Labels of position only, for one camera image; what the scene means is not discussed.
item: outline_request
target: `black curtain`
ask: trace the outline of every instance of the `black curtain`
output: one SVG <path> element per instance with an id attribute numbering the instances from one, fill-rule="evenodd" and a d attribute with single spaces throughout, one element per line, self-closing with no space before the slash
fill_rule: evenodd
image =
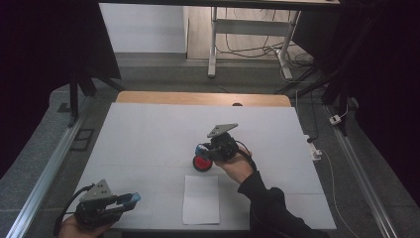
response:
<path id="1" fill-rule="evenodd" d="M 2 177 L 75 70 L 121 76 L 96 1 L 2 1 L 0 34 Z"/>
<path id="2" fill-rule="evenodd" d="M 391 0 L 355 57 L 356 118 L 420 205 L 420 4 Z"/>

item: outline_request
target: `dark background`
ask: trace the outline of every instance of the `dark background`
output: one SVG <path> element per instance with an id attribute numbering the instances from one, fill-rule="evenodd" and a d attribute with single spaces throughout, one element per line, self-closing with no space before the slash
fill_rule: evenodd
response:
<path id="1" fill-rule="evenodd" d="M 3 177 L 44 117 L 54 89 L 87 68 L 121 76 L 94 0 L 2 1 L 0 33 Z"/>
<path id="2" fill-rule="evenodd" d="M 347 2 L 351 8 L 340 14 L 302 12 L 293 41 L 328 74 L 341 64 L 366 17 L 378 15 L 344 78 L 359 102 L 360 126 L 420 205 L 420 3 L 385 0 L 369 9 L 375 1 Z"/>

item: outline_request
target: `aluminum rail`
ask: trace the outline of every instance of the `aluminum rail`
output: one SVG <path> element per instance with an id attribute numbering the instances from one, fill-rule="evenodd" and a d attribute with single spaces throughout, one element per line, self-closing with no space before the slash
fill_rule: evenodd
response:
<path id="1" fill-rule="evenodd" d="M 324 106 L 324 110 L 328 117 L 333 116 L 327 106 Z M 353 150 L 353 146 L 350 143 L 349 139 L 341 133 L 338 127 L 334 127 L 334 133 L 340 143 L 343 152 L 346 155 L 346 158 L 349 162 L 349 165 L 355 175 L 356 180 L 358 181 L 359 187 L 362 190 L 362 193 L 367 201 L 368 206 L 371 209 L 374 219 L 376 220 L 377 226 L 382 233 L 384 238 L 397 238 L 398 235 L 392 225 L 391 220 L 389 219 L 388 214 L 386 213 L 385 208 L 383 207 L 382 202 L 374 191 L 368 176 L 359 161 L 358 156 Z"/>
<path id="2" fill-rule="evenodd" d="M 25 205 L 22 207 L 21 212 L 15 220 L 12 228 L 7 234 L 7 238 L 20 238 L 24 237 L 28 231 L 41 203 L 44 200 L 47 191 L 49 190 L 56 173 L 64 160 L 65 154 L 67 153 L 70 145 L 77 134 L 82 122 L 86 118 L 86 111 L 91 103 L 90 98 L 86 98 L 81 106 L 81 113 L 78 120 L 75 122 L 73 127 L 67 128 L 62 135 L 58 145 L 52 153 L 46 167 L 41 173 L 40 178 L 34 186 L 31 194 L 29 195 Z"/>

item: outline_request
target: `red object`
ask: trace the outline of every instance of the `red object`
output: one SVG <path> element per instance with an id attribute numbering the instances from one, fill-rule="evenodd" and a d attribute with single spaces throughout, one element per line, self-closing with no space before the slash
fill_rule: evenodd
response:
<path id="1" fill-rule="evenodd" d="M 211 169 L 213 162 L 210 160 L 205 160 L 201 157 L 195 156 L 192 160 L 193 167 L 199 172 L 206 172 Z"/>

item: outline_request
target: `metal frame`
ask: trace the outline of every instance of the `metal frame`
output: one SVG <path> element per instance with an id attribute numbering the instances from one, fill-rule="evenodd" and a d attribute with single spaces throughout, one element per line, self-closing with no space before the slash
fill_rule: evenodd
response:
<path id="1" fill-rule="evenodd" d="M 324 110 L 328 117 L 333 116 L 327 106 L 324 106 Z M 368 176 L 355 153 L 355 150 L 353 150 L 352 144 L 347 137 L 343 136 L 338 127 L 334 127 L 334 133 L 336 134 L 337 140 L 346 155 L 350 168 L 358 181 L 359 187 L 361 188 L 365 200 L 367 201 L 367 205 L 371 209 L 373 217 L 376 220 L 377 227 L 382 233 L 382 236 L 385 238 L 397 238 L 398 235 L 396 230 L 393 227 L 382 202 L 374 191 L 373 186 L 371 185 L 370 180 L 368 179 Z"/>
<path id="2" fill-rule="evenodd" d="M 70 148 L 74 137 L 77 134 L 78 129 L 86 117 L 86 111 L 90 105 L 90 100 L 90 98 L 85 99 L 84 103 L 82 104 L 82 112 L 80 113 L 78 120 L 75 121 L 72 127 L 67 128 L 62 135 L 61 140 L 53 151 L 52 156 L 50 157 L 49 162 L 41 173 L 41 176 L 35 184 L 34 189 L 32 190 L 21 212 L 16 218 L 15 223 L 7 234 L 7 238 L 25 236 L 28 228 L 34 220 L 38 209 L 41 206 L 41 203 L 44 200 L 45 195 L 50 188 L 50 185 L 53 183 L 53 179 L 58 172 L 61 163 L 64 160 L 64 157 Z"/>
<path id="3" fill-rule="evenodd" d="M 280 51 L 276 51 L 281 70 L 286 80 L 293 78 L 290 68 L 285 58 L 287 48 L 290 44 L 296 27 L 300 11 L 295 12 L 289 23 L 285 22 L 264 22 L 264 21 L 246 21 L 233 19 L 217 19 L 217 7 L 212 7 L 211 18 L 211 45 L 208 66 L 208 77 L 216 76 L 216 35 L 219 34 L 238 34 L 238 35 L 259 35 L 259 36 L 278 36 L 284 37 L 283 46 Z"/>
<path id="4" fill-rule="evenodd" d="M 146 4 L 171 6 L 228 7 L 252 9 L 281 9 L 297 11 L 337 12 L 345 8 L 359 8 L 355 4 L 325 1 L 324 3 L 293 2 L 293 1 L 262 1 L 262 0 L 99 0 L 99 3 L 115 4 Z"/>

